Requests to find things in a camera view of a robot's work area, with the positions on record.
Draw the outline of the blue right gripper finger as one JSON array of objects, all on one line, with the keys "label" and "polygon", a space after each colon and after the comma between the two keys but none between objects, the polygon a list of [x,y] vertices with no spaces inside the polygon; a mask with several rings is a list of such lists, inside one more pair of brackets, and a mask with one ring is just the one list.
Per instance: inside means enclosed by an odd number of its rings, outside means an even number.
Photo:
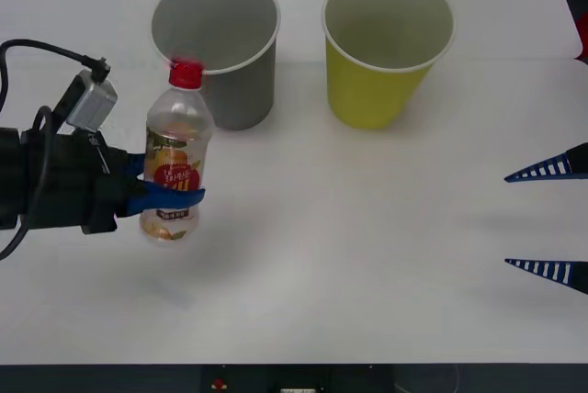
[{"label": "blue right gripper finger", "polygon": [[504,261],[525,272],[588,294],[588,263],[585,261],[536,261],[505,258]]},{"label": "blue right gripper finger", "polygon": [[506,183],[549,180],[586,180],[588,148],[583,143],[555,157],[531,164],[504,178]]}]

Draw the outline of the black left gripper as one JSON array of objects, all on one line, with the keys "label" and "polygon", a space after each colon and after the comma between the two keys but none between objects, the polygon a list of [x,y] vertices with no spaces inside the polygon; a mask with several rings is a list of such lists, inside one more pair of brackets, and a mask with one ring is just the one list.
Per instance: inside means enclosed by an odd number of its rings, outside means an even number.
[{"label": "black left gripper", "polygon": [[56,135],[30,227],[80,227],[85,234],[108,233],[117,229],[115,216],[186,209],[203,200],[204,188],[178,191],[138,179],[144,174],[144,163],[144,153],[109,146],[99,132],[76,129],[70,135]]}]

